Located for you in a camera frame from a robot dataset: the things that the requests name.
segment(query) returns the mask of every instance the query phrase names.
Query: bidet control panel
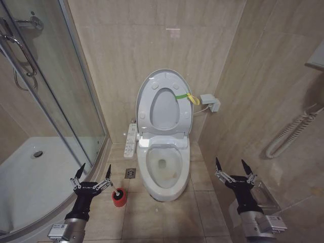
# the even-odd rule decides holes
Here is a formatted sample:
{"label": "bidet control panel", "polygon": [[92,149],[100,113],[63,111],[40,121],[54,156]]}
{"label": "bidet control panel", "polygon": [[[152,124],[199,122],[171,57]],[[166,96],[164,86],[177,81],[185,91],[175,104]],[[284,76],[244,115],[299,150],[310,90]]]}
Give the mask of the bidet control panel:
{"label": "bidet control panel", "polygon": [[124,150],[124,158],[132,158],[135,152],[136,145],[136,135],[137,135],[137,125],[136,123],[131,123],[128,127],[127,140]]}

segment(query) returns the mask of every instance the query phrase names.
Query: toilet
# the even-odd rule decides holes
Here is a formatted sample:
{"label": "toilet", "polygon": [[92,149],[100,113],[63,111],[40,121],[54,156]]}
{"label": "toilet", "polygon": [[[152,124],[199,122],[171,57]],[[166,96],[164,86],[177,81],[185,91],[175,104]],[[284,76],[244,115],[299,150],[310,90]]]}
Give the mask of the toilet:
{"label": "toilet", "polygon": [[172,201],[189,178],[193,108],[191,93],[176,71],[160,69],[142,84],[136,101],[137,159],[143,184],[158,201]]}

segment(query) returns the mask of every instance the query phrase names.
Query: beige floor tile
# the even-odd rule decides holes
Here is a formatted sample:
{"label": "beige floor tile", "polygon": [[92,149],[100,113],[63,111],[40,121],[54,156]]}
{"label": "beige floor tile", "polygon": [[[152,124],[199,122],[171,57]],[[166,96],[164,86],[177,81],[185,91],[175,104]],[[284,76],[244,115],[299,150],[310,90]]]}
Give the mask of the beige floor tile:
{"label": "beige floor tile", "polygon": [[190,175],[193,189],[195,191],[214,191],[204,161],[191,161]]}
{"label": "beige floor tile", "polygon": [[232,243],[231,237],[220,236],[220,237],[206,237],[207,243]]}
{"label": "beige floor tile", "polygon": [[193,191],[184,192],[175,201],[165,202],[164,237],[204,236]]}
{"label": "beige floor tile", "polygon": [[129,192],[146,192],[138,166],[136,167],[136,177],[130,179]]}
{"label": "beige floor tile", "polygon": [[120,239],[84,240],[83,243],[120,243]]}
{"label": "beige floor tile", "polygon": [[[147,190],[143,184],[142,177],[139,173],[140,172],[137,170],[136,178],[130,179],[129,192],[147,192]],[[189,175],[189,180],[188,180],[188,184],[185,188],[185,191],[193,191],[193,186],[192,186],[190,175]]]}
{"label": "beige floor tile", "polygon": [[114,206],[111,196],[102,193],[95,197],[90,207],[85,239],[120,239],[122,237],[126,206]]}
{"label": "beige floor tile", "polygon": [[163,243],[163,239],[122,239],[120,243]]}
{"label": "beige floor tile", "polygon": [[123,238],[162,238],[163,205],[146,192],[129,193]]}
{"label": "beige floor tile", "polygon": [[205,237],[165,238],[164,243],[206,243]]}
{"label": "beige floor tile", "polygon": [[203,155],[197,142],[190,144],[190,161],[204,161]]}
{"label": "beige floor tile", "polygon": [[[102,181],[105,176],[106,172],[108,170],[109,165],[111,165],[111,180],[116,188],[122,187],[123,189],[128,192],[129,189],[129,179],[125,178],[125,170],[127,168],[135,168],[136,167],[136,161],[119,161],[115,163],[108,163],[106,164],[104,168],[104,173],[102,177],[100,178],[100,181]],[[111,188],[107,188],[103,191],[103,193],[112,193]]]}
{"label": "beige floor tile", "polygon": [[195,191],[205,236],[229,235],[214,191]]}
{"label": "beige floor tile", "polygon": [[193,185],[192,185],[191,175],[190,174],[189,174],[188,184],[186,186],[186,189],[184,189],[184,191],[193,191]]}

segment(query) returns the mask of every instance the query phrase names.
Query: red toilet brush holder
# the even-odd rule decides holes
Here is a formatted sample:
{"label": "red toilet brush holder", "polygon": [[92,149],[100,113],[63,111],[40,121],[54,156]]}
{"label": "red toilet brush holder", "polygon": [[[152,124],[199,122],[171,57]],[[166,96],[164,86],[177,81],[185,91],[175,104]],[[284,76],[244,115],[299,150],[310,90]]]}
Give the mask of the red toilet brush holder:
{"label": "red toilet brush holder", "polygon": [[112,201],[113,201],[113,204],[120,208],[122,206],[124,206],[126,204],[126,191],[119,187],[117,188],[117,192],[118,192],[118,195],[115,191],[112,192],[111,194],[111,197],[112,197]]}

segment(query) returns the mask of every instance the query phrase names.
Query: floor drain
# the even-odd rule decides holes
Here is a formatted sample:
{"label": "floor drain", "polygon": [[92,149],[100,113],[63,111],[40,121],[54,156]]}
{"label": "floor drain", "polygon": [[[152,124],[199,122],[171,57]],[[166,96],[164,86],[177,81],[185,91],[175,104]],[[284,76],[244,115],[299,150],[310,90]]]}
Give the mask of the floor drain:
{"label": "floor drain", "polygon": [[135,175],[136,175],[136,169],[135,168],[126,169],[125,179],[134,179]]}
{"label": "floor drain", "polygon": [[35,158],[41,157],[43,155],[43,151],[37,151],[33,154]]}

